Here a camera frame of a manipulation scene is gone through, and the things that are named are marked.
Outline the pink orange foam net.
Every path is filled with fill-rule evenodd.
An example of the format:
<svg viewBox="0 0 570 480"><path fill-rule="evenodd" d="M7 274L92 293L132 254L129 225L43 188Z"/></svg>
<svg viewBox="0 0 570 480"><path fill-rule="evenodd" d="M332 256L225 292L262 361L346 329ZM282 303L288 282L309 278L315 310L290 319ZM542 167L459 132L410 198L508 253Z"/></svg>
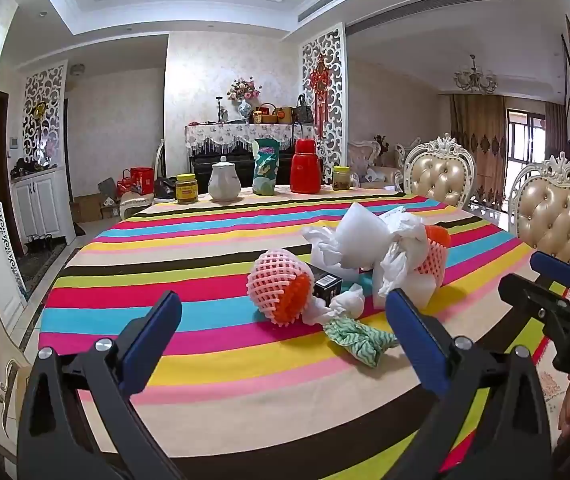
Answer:
<svg viewBox="0 0 570 480"><path fill-rule="evenodd" d="M446 259L451 246L450 233L443 226L427 224L425 226L429 250L424 262L415 271L422 275L430 275L440 287L444 280Z"/></svg>

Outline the green patterned wrapper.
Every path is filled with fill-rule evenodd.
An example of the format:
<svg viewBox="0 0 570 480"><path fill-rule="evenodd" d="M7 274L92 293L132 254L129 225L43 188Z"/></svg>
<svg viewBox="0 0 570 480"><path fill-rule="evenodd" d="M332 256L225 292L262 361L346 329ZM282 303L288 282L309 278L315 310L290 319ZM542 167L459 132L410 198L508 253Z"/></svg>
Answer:
<svg viewBox="0 0 570 480"><path fill-rule="evenodd" d="M400 344L395 334L353 318L333 318L323 326L323 330L330 341L370 368L378 365L387 350Z"/></svg>

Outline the white plastic bag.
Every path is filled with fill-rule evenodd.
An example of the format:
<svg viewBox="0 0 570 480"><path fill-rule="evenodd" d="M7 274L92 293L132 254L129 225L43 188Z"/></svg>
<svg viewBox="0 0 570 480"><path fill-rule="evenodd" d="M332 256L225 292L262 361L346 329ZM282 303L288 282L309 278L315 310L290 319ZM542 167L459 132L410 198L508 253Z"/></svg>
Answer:
<svg viewBox="0 0 570 480"><path fill-rule="evenodd" d="M356 280L358 272L370 272L373 300L377 307L382 308L388 293L395 289L403 290L415 307L426 307L437 287L430 275L415 271L424 262L429 250L424 220L401 206L378 217L386 222L392 239L384 258L371 269L345 269L340 266L337 227L306 226L301 230L301 235L312 244L311 263L351 282Z"/></svg>

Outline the white tissue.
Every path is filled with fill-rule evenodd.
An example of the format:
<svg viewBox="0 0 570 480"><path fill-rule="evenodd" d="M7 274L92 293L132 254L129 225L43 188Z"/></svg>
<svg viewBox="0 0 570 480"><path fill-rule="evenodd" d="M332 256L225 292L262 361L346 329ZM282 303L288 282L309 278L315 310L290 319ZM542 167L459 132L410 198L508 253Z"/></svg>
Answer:
<svg viewBox="0 0 570 480"><path fill-rule="evenodd" d="M363 287L353 284L348 290L335 296L329 302L311 297L302 312L302 322L306 325L325 325L336 318L357 320L364 312L365 296Z"/></svg>

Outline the white foam sheet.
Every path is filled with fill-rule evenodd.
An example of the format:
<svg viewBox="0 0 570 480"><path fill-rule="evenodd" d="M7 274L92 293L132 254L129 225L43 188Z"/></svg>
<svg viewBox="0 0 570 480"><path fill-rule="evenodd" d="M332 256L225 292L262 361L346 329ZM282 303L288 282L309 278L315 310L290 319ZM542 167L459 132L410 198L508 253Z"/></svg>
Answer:
<svg viewBox="0 0 570 480"><path fill-rule="evenodd" d="M339 264L345 269L371 269L384 258L392 234L386 222L359 203L352 203L336 229Z"/></svg>

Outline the black small box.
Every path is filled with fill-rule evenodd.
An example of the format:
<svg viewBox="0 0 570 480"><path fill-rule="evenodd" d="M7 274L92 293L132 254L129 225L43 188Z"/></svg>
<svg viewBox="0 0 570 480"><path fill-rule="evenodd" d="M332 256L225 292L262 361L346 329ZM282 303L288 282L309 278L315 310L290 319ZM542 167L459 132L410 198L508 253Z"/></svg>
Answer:
<svg viewBox="0 0 570 480"><path fill-rule="evenodd" d="M314 276L313 296L329 306L335 296L342 291L342 278L317 266L310 266L310 269Z"/></svg>

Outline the near beige tufted chair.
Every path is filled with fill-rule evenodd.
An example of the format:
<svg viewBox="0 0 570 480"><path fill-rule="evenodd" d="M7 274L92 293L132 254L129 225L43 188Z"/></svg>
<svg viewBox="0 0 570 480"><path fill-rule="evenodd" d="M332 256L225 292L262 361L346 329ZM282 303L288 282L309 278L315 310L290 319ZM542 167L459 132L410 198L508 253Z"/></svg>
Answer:
<svg viewBox="0 0 570 480"><path fill-rule="evenodd" d="M509 233L570 262L570 159L559 153L517 174L508 196Z"/></svg>

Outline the beige tufted chair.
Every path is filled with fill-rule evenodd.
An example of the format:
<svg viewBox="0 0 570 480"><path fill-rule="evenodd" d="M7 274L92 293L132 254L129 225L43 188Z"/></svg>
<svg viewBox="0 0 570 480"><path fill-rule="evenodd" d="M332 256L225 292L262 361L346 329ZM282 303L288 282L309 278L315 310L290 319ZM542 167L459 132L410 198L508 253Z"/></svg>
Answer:
<svg viewBox="0 0 570 480"><path fill-rule="evenodd" d="M417 144L403 165L405 193L463 209L475 189L475 159L448 132Z"/></svg>
<svg viewBox="0 0 570 480"><path fill-rule="evenodd" d="M508 196L509 233L570 262L570 159L559 153L517 174Z"/></svg>

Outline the brown curtains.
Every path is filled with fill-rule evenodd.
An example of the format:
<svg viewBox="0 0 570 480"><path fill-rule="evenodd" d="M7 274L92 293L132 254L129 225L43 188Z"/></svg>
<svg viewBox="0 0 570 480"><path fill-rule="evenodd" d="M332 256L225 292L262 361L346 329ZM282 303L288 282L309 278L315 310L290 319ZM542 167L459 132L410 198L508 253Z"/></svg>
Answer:
<svg viewBox="0 0 570 480"><path fill-rule="evenodd" d="M450 95L450 133L476 162L475 201L501 209L505 197L506 108L502 96Z"/></svg>

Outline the striped colourful tablecloth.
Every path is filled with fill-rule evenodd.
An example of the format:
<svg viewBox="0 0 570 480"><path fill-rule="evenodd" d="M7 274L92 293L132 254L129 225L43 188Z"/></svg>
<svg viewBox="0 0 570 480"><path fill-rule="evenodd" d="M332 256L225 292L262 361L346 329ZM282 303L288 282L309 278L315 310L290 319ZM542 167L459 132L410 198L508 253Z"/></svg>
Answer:
<svg viewBox="0 0 570 480"><path fill-rule="evenodd" d="M187 477L378 479L434 405L403 352L367 367L321 327L271 323L247 294L262 252L309 258L301 230L333 228L355 203L374 214L403 206L450 233L444 282L427 311L452 334L542 358L541 324L498 298L503 275L530 273L530 247L456 207L381 190L152 206L99 234L60 272L40 343L62 354L87 350L172 290L181 323L133 404Z"/></svg>

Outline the chandelier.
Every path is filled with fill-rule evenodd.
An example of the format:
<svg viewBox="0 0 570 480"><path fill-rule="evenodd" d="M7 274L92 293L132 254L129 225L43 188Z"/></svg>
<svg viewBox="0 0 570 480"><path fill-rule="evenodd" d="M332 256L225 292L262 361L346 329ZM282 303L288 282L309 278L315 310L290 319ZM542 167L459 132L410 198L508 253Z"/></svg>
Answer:
<svg viewBox="0 0 570 480"><path fill-rule="evenodd" d="M454 84L463 92L478 92L488 96L498 88L498 78L492 72L483 72L477 66L476 56L469 55L470 66L453 75Z"/></svg>

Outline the yellow lid jar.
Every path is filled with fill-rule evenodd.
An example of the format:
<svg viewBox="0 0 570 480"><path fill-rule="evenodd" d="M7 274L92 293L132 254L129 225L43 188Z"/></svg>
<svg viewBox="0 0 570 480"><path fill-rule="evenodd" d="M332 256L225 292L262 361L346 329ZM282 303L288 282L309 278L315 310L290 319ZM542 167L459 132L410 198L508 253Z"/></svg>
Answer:
<svg viewBox="0 0 570 480"><path fill-rule="evenodd" d="M179 174L175 182L175 197L179 204L191 204L198 200L198 182L194 174Z"/></svg>

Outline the white ceramic teapot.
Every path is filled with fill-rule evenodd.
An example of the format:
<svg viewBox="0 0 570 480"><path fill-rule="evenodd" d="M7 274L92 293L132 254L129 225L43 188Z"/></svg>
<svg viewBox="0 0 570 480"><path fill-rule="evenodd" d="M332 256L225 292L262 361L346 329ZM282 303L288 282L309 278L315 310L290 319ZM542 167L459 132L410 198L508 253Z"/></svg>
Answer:
<svg viewBox="0 0 570 480"><path fill-rule="evenodd" d="M212 165L208 192L215 202L225 203L236 200L242 190L236 166L222 156L219 162Z"/></svg>

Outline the red chinese knot ornament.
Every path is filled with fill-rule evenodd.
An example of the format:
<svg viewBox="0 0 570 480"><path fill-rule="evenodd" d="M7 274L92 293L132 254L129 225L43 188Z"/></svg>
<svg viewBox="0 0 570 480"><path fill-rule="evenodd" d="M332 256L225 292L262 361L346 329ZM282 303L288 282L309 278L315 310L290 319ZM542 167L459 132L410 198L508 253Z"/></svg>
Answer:
<svg viewBox="0 0 570 480"><path fill-rule="evenodd" d="M328 121L328 89L332 83L332 74L323 53L317 57L309 76L309 83L314 97L314 127L317 136L323 139L324 125Z"/></svg>

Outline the piano with lace cover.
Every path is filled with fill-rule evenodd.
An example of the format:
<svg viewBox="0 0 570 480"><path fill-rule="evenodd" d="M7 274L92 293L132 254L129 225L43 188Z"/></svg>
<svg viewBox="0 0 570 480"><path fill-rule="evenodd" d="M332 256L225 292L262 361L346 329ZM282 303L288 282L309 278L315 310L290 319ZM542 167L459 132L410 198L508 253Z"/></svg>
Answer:
<svg viewBox="0 0 570 480"><path fill-rule="evenodd" d="M185 127L185 146L189 168L196 176L200 193L207 192L212 167L225 156L236 167L243 188L250 188L253 180L253 142L272 139L279 143L279 168L276 183L288 184L294 144L298 139L313 139L312 125L279 124L211 124Z"/></svg>

